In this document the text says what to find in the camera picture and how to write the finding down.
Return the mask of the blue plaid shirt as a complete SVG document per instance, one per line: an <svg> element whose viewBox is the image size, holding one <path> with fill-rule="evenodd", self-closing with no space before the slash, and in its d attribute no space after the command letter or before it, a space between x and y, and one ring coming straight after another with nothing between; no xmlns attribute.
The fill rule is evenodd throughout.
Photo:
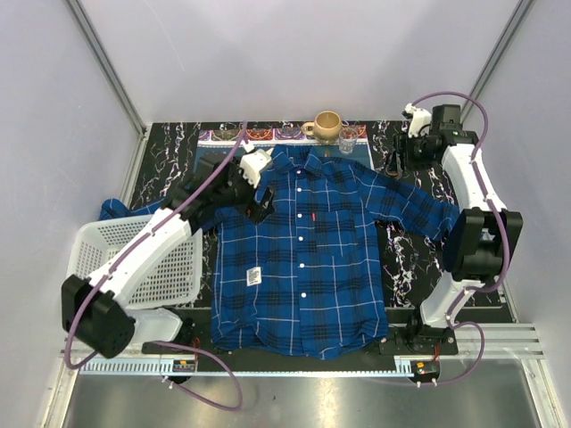
<svg viewBox="0 0 571 428"><path fill-rule="evenodd" d="M241 347L246 332L247 341L326 359L385 337L377 222L440 241L459 208L310 145L279 144L271 157L260 188L274 190L275 211L255 225L221 208L206 226L219 237L212 341Z"/></svg>

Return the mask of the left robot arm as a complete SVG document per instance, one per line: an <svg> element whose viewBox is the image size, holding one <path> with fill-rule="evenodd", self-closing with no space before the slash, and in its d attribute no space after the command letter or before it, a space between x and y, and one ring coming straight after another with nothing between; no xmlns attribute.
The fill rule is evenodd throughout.
<svg viewBox="0 0 571 428"><path fill-rule="evenodd" d="M234 208L253 223L272 213L272 190L255 198L261 175L271 164L269 152L262 149L241 157L204 155L196 173L170 193L111 260L85 277L71 275L63 282L62 327L68 339L79 339L105 358L144 342L162 342L175 353L186 351L193 332L166 304L140 309L128 304L162 260L206 228L217 210Z"/></svg>

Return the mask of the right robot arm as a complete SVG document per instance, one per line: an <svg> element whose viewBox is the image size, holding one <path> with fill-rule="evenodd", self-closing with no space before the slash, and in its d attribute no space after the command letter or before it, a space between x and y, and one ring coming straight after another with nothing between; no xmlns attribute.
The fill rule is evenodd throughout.
<svg viewBox="0 0 571 428"><path fill-rule="evenodd" d="M394 140L397 173L441 165L454 188L459 218L443 246L444 272L404 327L395 327L380 350L405 355L454 355L456 316L477 292L503 283L523 228L522 215L495 193L481 155L481 137L463 128L460 107L431 111L405 106L409 125Z"/></svg>

